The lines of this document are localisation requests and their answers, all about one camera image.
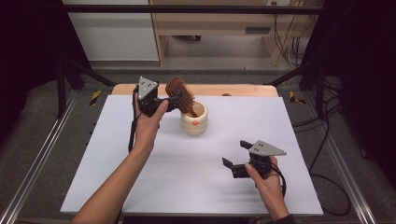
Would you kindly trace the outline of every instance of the wooden table edge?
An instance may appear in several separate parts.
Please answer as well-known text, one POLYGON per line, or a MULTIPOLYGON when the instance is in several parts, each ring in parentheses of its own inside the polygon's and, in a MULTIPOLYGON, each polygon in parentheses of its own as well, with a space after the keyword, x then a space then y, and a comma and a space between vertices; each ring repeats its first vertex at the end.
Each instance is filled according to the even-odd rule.
MULTIPOLYGON (((253 84, 186 84, 194 95, 221 96, 230 94, 231 96, 270 96, 277 97, 277 91, 270 85, 253 84)), ((118 84, 114 87, 112 95, 132 95, 136 84, 118 84)), ((159 95, 166 95, 165 85, 158 88, 159 95)))

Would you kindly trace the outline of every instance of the white tabletop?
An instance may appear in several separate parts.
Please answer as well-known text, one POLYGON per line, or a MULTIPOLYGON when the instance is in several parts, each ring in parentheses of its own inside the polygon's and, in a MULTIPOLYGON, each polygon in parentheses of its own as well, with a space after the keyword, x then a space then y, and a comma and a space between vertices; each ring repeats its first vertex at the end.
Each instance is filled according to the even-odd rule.
MULTIPOLYGON (((280 97, 195 96, 208 108, 205 133, 191 136, 180 127, 178 110, 161 121, 155 147, 130 192, 124 215, 259 216, 267 214, 250 178, 234 179, 222 164, 245 163, 240 140, 262 140, 287 152, 278 156, 286 178, 286 204, 294 215, 322 215, 322 209, 280 97)), ((128 154, 132 96, 106 99, 90 143, 61 212, 75 214, 128 154)))

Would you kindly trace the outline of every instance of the cup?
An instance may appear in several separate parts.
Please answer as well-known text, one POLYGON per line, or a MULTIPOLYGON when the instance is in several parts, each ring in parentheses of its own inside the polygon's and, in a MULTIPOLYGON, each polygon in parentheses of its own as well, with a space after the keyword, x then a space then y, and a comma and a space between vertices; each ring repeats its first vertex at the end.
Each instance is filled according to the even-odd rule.
POLYGON ((192 105, 192 110, 195 112, 198 118, 193 118, 191 113, 180 113, 181 127, 183 128, 184 132, 190 135, 199 135, 206 131, 208 111, 206 106, 199 102, 194 102, 192 105))

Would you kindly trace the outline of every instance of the black curtain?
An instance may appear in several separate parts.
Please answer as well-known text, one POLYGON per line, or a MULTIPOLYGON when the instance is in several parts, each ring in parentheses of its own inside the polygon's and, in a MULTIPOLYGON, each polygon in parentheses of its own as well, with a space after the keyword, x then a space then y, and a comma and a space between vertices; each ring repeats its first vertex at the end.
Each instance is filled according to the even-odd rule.
POLYGON ((23 110, 30 89, 56 79, 63 63, 76 73, 73 60, 91 68, 65 12, 48 12, 45 4, 62 0, 1 0, 0 4, 0 141, 23 110))
MULTIPOLYGON (((337 6, 342 1, 326 1, 337 6)), ((343 12, 320 17, 304 58, 310 59, 343 12)), ((396 2, 356 0, 322 55, 327 76, 340 77, 341 103, 368 158, 396 188, 396 2)))

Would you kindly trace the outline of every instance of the wooden brush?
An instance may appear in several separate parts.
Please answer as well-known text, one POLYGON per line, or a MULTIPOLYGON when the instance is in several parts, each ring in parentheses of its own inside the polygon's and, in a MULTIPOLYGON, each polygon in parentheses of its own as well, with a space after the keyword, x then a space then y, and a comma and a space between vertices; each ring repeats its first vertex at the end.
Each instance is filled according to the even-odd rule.
POLYGON ((178 103, 181 113, 190 113, 193 118, 198 118, 198 115, 193 111, 192 105, 194 104, 194 95, 190 91, 189 87, 184 83, 184 80, 180 77, 172 78, 165 86, 166 93, 170 96, 179 96, 178 103))

